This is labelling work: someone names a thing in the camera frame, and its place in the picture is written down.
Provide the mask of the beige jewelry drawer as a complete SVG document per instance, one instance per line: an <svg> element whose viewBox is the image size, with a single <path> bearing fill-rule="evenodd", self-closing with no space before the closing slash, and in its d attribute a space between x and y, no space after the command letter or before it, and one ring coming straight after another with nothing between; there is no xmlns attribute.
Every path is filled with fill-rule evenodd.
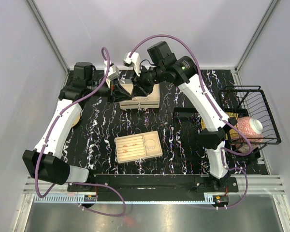
<svg viewBox="0 0 290 232"><path fill-rule="evenodd" d="M121 109L153 109L160 107L160 86L155 84L153 91L146 97L133 97L129 101L119 103Z"/></svg>

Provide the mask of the beige ring tray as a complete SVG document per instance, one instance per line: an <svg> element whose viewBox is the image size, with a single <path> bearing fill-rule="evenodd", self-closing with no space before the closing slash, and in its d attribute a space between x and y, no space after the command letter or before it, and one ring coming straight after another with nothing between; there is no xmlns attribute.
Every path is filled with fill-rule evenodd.
<svg viewBox="0 0 290 232"><path fill-rule="evenodd" d="M115 138L118 163L145 160L162 156L157 131Z"/></svg>

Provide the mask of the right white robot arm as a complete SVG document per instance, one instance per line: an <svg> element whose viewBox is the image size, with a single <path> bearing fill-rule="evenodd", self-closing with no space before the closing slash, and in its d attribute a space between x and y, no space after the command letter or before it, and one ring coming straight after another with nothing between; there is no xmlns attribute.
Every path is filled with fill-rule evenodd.
<svg viewBox="0 0 290 232"><path fill-rule="evenodd" d="M230 119L219 107L192 58L183 56L177 59L165 41L149 47L147 52L154 64L149 69L141 67L140 56L135 51L129 52L124 59L125 65L131 65L135 71L131 78L132 95L145 97L152 93L155 84L169 82L189 99L206 125L197 141L205 148L209 159L210 187L214 191L222 191L229 177L224 164L225 136L236 124L236 119Z"/></svg>

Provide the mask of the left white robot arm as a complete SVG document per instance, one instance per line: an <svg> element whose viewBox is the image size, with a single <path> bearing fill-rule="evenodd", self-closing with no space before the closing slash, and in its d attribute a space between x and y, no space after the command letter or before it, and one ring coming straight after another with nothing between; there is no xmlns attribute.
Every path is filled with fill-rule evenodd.
<svg viewBox="0 0 290 232"><path fill-rule="evenodd" d="M78 182L83 191L94 188L95 180L89 170L67 164L62 150L71 128L77 123L86 101L91 97L106 96L110 103L129 100L130 94L119 84L120 71L108 61L103 72L90 62L78 62L61 89L55 113L41 140L33 150L25 150L22 159L34 179L52 185Z"/></svg>

